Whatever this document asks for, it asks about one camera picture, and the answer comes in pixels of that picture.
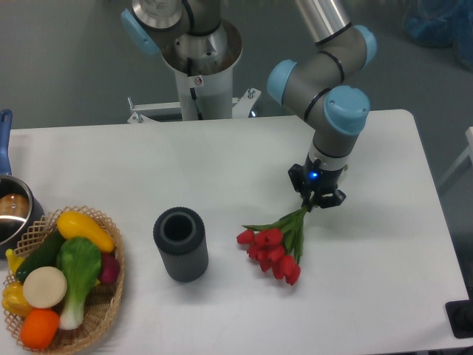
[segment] red tulip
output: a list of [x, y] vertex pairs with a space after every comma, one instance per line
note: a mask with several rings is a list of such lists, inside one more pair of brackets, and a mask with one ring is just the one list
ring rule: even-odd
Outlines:
[[273, 263], [272, 268], [273, 268], [274, 277], [277, 280], [282, 280], [284, 278], [284, 274], [282, 273], [282, 270], [281, 270], [281, 264], [280, 263]]
[[266, 272], [271, 268], [271, 261], [270, 260], [262, 260], [259, 262], [259, 267], [261, 271]]
[[296, 264], [294, 266], [293, 273], [289, 276], [286, 276], [286, 283], [288, 283], [291, 286], [294, 285], [297, 282], [300, 274], [301, 274], [301, 267], [299, 266], [299, 264]]
[[255, 236], [254, 241], [262, 246], [277, 246], [283, 237], [279, 228], [264, 229]]
[[275, 263], [276, 261], [279, 261], [279, 259], [281, 259], [284, 254], [286, 254], [286, 249], [284, 249], [284, 246], [279, 244], [278, 246], [270, 248], [268, 252], [268, 259]]
[[243, 233], [238, 234], [236, 238], [238, 244], [252, 244], [254, 241], [254, 231], [247, 229]]
[[288, 277], [293, 273], [294, 267], [296, 267], [296, 261], [292, 255], [285, 255], [281, 258], [281, 270], [284, 276]]

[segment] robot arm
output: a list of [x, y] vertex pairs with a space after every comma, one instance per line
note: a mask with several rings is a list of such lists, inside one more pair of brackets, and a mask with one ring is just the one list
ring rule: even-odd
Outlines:
[[[162, 48], [186, 33], [205, 36], [220, 26], [220, 0], [132, 0], [132, 8], [132, 13], [123, 11], [123, 25], [148, 54], [154, 53], [146, 50], [145, 41]], [[141, 35], [137, 35], [138, 26], [146, 29]]]
[[[268, 92], [315, 129], [304, 166], [294, 164], [289, 170], [302, 204], [309, 209], [333, 207], [346, 197], [338, 190], [338, 178], [370, 111], [362, 91], [340, 85], [371, 61], [376, 40], [366, 27], [351, 25], [340, 0], [295, 3], [319, 51], [303, 64], [278, 64], [268, 79]], [[168, 64], [186, 75], [221, 72], [241, 53], [241, 44], [229, 45], [222, 30], [220, 0], [132, 0], [132, 5], [134, 15], [124, 11], [122, 22], [135, 43], [148, 53], [157, 43]], [[232, 47], [235, 53], [228, 50]], [[192, 98], [197, 102], [195, 91]]]
[[304, 166], [289, 170], [303, 205], [333, 207], [346, 197], [338, 190], [338, 178], [370, 111], [361, 90], [339, 85], [370, 62], [376, 40], [366, 27], [351, 25], [338, 0], [296, 4], [319, 51], [304, 64], [278, 64], [268, 92], [316, 130]]

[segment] zucchini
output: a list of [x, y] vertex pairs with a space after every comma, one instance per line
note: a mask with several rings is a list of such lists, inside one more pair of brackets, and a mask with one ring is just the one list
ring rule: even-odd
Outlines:
[[66, 240], [55, 229], [51, 234], [44, 238], [43, 243], [27, 257], [16, 270], [15, 277], [21, 283], [26, 280], [31, 271], [43, 266], [54, 266], [59, 249]]

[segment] metal bracket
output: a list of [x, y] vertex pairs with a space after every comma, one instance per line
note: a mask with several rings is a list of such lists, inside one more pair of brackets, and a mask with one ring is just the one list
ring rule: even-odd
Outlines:
[[[259, 96], [261, 96], [261, 91], [250, 88], [241, 98], [233, 98], [232, 118], [256, 117], [253, 107], [258, 101]], [[162, 104], [144, 104], [135, 106], [132, 103], [132, 98], [128, 97], [128, 103], [130, 107], [130, 113], [132, 114], [127, 121], [129, 124], [143, 124], [149, 122], [157, 123], [161, 120], [153, 120], [147, 116], [163, 117], [162, 121], [167, 121], [164, 118], [165, 116], [180, 114], [179, 102], [165, 102]]]
[[473, 164], [473, 127], [466, 130], [466, 138], [469, 145], [454, 160], [453, 164], [438, 179], [437, 190], [445, 192], [461, 174]]

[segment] black cylinder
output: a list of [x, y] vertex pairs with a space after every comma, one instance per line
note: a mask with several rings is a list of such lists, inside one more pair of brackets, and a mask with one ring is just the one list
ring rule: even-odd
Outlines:
[[176, 281], [194, 281], [207, 269], [204, 223], [191, 209], [174, 207], [162, 213], [154, 224], [153, 238], [169, 276]]

